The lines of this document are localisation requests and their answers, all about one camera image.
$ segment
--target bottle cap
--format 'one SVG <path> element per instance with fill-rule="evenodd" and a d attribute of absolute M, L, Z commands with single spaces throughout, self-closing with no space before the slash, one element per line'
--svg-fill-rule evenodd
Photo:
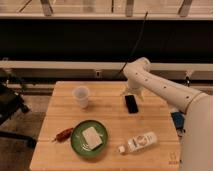
<path fill-rule="evenodd" d="M 118 150 L 119 150 L 119 153 L 120 153 L 120 154 L 124 154 L 125 151 L 126 151 L 126 149 L 125 149 L 125 147 L 124 147 L 123 145 L 119 146 L 119 147 L 118 147 Z"/>

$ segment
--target white bottle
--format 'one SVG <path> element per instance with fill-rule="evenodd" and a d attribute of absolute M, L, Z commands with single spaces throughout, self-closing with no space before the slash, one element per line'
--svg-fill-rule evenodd
<path fill-rule="evenodd" d="M 137 135 L 133 138 L 128 139 L 127 148 L 128 152 L 131 153 L 156 143 L 157 143 L 156 134 L 154 132 L 147 132 L 145 134 Z M 126 147 L 124 145 L 119 146 L 118 149 L 121 154 L 127 153 Z"/>

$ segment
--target clear plastic cup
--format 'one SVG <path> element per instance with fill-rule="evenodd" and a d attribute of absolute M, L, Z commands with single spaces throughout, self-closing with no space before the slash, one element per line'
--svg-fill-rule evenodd
<path fill-rule="evenodd" d="M 86 86 L 78 86 L 72 91 L 72 95 L 81 108 L 86 108 L 89 104 L 89 89 Z"/>

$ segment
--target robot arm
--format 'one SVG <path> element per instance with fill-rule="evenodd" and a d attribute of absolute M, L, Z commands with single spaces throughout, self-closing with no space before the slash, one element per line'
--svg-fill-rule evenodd
<path fill-rule="evenodd" d="M 184 112 L 180 171 L 212 171 L 213 96 L 150 74 L 149 69 L 146 58 L 126 65 L 128 92 L 138 94 L 143 86 Z"/>
<path fill-rule="evenodd" d="M 124 75 L 128 78 L 128 89 L 137 92 L 137 89 L 143 86 L 176 106 L 183 113 L 187 112 L 192 101 L 207 96 L 199 90 L 155 76 L 149 73 L 149 70 L 150 62 L 146 58 L 127 64 Z"/>

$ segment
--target chili pepper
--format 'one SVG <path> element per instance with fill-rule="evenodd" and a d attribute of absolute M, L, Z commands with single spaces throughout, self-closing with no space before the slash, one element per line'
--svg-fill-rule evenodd
<path fill-rule="evenodd" d="M 73 128 L 65 129 L 64 131 L 58 133 L 53 141 L 63 142 L 70 137 L 72 134 Z"/>

